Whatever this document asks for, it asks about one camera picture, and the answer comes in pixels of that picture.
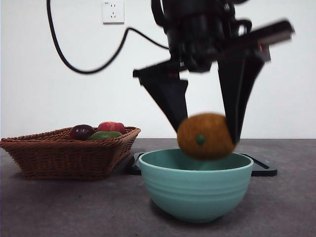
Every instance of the green ceramic bowl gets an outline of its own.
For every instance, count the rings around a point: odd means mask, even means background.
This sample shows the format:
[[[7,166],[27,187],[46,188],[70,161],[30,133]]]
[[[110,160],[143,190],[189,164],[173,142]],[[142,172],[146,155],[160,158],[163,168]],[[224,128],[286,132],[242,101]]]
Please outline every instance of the green ceramic bowl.
[[[209,222],[232,211],[250,182],[253,160],[232,153],[216,161],[198,161],[180,149],[139,157],[151,199],[165,212],[187,222]]]

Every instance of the brown wicker basket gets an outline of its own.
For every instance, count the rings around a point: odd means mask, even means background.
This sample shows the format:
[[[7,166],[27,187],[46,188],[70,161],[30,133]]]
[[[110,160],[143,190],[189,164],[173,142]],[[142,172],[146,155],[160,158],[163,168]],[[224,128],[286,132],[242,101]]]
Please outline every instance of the brown wicker basket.
[[[120,137],[102,141],[70,140],[71,127],[41,134],[2,138],[0,146],[28,179],[96,180],[108,177],[130,154],[140,132],[125,127]]]

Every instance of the wall outlet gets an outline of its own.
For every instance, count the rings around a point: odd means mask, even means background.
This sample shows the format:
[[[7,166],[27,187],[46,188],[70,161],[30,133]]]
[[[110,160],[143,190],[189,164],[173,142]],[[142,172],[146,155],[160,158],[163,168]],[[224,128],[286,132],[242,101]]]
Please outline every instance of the wall outlet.
[[[103,24],[124,24],[124,2],[105,1],[102,3]]]

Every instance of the red apple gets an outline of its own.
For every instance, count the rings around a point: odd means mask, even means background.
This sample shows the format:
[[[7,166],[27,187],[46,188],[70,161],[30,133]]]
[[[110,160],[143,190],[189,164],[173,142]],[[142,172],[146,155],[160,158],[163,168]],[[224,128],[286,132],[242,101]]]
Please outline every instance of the red apple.
[[[98,131],[117,131],[125,134],[125,127],[121,122],[103,122],[99,124]]]

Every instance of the tabletop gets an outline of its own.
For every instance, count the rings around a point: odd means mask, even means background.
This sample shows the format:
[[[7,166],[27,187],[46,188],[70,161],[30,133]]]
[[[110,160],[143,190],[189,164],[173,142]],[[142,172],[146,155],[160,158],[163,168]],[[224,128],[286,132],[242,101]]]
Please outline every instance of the tabletop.
[[[136,139],[131,155],[177,148],[176,139]],[[236,152],[268,161],[274,177],[251,177],[242,202],[204,224],[179,221],[151,201],[122,161],[99,181],[26,180],[1,151],[1,237],[314,237],[316,139],[244,139]]]

